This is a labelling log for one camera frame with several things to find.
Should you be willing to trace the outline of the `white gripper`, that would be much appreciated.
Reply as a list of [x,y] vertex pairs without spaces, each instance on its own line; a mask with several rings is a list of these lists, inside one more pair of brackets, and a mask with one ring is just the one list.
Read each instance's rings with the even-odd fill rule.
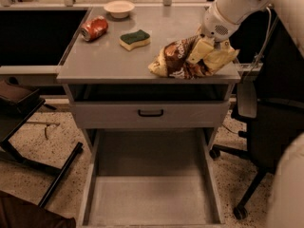
[[230,41],[226,40],[236,30],[237,26],[227,21],[213,2],[202,16],[201,33],[205,36],[196,35],[186,39],[190,47],[186,62],[196,64],[203,59],[208,73],[215,74],[239,54],[239,50],[234,49]]

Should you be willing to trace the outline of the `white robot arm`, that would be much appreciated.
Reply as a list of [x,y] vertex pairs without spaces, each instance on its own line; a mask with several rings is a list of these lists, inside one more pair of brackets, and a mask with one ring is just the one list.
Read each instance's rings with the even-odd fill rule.
[[[201,33],[217,41],[237,31],[250,14],[272,4],[295,49],[304,48],[303,0],[215,0],[202,16]],[[304,135],[287,147],[275,173],[269,201],[267,228],[304,228]]]

